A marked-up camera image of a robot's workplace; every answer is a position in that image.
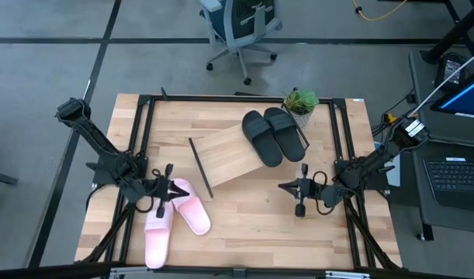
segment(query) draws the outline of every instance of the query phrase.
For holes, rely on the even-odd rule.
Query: potted plant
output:
[[[307,124],[314,108],[319,103],[314,91],[299,91],[297,88],[294,88],[285,98],[285,105],[301,129]]]

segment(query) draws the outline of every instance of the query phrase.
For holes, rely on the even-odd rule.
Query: monitor screen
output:
[[[448,112],[457,115],[474,116],[474,82],[469,83],[460,92],[438,106]]]

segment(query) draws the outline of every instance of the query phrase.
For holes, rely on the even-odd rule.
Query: pink slide sandal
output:
[[[200,198],[195,194],[195,189],[186,180],[176,178],[173,179],[176,186],[189,193],[186,197],[173,199],[173,205],[180,212],[185,221],[189,224],[190,229],[197,235],[205,235],[211,229],[211,221],[207,215]]]
[[[159,199],[155,199],[154,207],[147,213],[145,220],[145,264],[149,268],[164,266],[168,258],[169,236],[173,223],[173,204],[164,203],[164,217],[157,218],[156,211]]]

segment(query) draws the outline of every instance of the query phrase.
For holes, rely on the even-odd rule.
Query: computer monitor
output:
[[[474,75],[469,77],[458,90],[436,101],[431,109],[474,118]]]

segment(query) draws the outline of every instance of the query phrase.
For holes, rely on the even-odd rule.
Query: black sandal strap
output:
[[[245,126],[245,134],[248,139],[252,140],[270,129],[271,126],[263,118],[258,118],[250,121]]]
[[[290,119],[291,116],[284,113],[281,115],[275,115],[269,118],[269,123],[273,127],[275,131],[279,131],[281,129],[286,129],[289,127],[295,127],[295,123]]]

